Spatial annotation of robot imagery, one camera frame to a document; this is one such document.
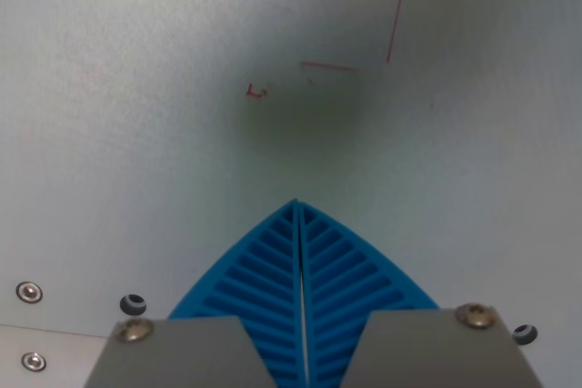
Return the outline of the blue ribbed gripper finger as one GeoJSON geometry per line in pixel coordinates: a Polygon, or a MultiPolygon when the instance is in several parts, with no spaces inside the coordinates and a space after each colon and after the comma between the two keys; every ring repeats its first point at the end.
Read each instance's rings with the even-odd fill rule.
{"type": "Polygon", "coordinates": [[[86,386],[306,386],[298,206],[234,244],[164,320],[117,324],[86,386]]]}
{"type": "Polygon", "coordinates": [[[441,308],[338,221],[298,213],[310,386],[540,386],[494,307],[441,308]]]}

